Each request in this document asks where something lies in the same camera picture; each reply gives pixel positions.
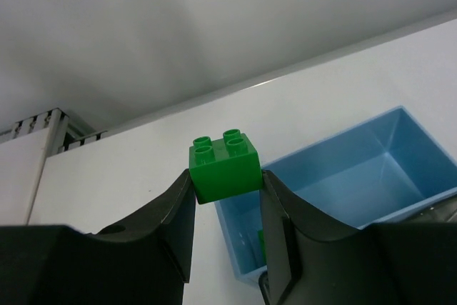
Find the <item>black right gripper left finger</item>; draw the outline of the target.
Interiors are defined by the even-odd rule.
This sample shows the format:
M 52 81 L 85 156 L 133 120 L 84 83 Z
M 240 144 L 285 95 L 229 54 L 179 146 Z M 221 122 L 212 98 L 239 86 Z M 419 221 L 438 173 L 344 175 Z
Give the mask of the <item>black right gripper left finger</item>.
M 66 225 L 1 228 L 3 304 L 180 304 L 196 200 L 183 171 L 161 195 L 96 234 Z

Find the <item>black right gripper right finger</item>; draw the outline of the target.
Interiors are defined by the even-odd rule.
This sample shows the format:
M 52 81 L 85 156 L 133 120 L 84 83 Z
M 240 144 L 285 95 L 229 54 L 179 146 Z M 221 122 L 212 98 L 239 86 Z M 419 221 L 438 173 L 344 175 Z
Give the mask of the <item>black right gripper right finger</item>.
M 356 229 L 263 173 L 266 304 L 454 304 L 456 223 L 386 221 Z

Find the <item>green square lego brick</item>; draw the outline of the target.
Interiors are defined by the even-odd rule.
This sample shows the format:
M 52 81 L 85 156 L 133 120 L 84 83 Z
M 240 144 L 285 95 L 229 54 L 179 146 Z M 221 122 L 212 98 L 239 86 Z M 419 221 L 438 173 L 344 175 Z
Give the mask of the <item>green square lego brick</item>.
M 229 129 L 217 140 L 194 139 L 189 172 L 199 204 L 257 191 L 263 185 L 258 152 L 239 129 Z

